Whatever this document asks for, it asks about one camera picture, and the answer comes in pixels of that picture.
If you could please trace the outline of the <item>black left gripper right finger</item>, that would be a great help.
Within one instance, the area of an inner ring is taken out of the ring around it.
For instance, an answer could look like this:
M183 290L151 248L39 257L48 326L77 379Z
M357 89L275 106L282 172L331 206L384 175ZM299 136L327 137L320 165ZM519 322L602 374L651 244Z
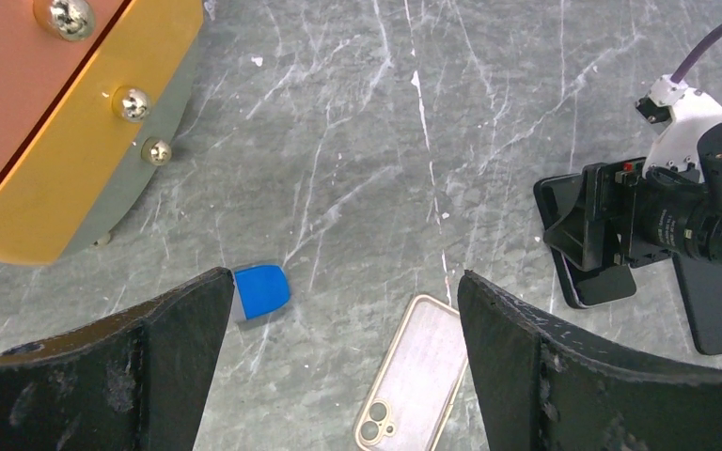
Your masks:
M458 306L493 450L722 450L722 369L624 347L466 272Z

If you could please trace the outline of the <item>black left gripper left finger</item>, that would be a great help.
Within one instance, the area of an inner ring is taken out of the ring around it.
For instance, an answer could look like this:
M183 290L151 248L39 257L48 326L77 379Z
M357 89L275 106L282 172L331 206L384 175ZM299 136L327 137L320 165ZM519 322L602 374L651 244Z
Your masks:
M189 450L234 292L215 268L0 353L0 450Z

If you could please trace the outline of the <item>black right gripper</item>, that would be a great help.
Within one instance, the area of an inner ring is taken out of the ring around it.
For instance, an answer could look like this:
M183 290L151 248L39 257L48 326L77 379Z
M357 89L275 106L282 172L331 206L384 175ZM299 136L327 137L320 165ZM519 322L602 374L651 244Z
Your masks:
M722 123L696 150L697 180L642 159L545 179L544 242L581 272L668 255L722 268Z

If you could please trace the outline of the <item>black smartphone silver edge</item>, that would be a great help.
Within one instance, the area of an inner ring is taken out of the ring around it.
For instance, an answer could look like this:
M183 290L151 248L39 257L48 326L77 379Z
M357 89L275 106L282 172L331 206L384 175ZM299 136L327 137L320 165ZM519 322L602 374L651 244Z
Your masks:
M541 179L535 183L533 194L545 231L545 227L550 222L551 210L546 206L545 196L542 194L542 182L544 180ZM613 226L612 230L613 248L606 252L605 258L613 257L620 249L618 236ZM608 263L607 267L593 272L581 272L559 251L552 249L548 244L547 246L550 248L557 279L568 306L575 309L586 309L623 299L636 293L635 280L627 267L620 266L612 260L605 260Z

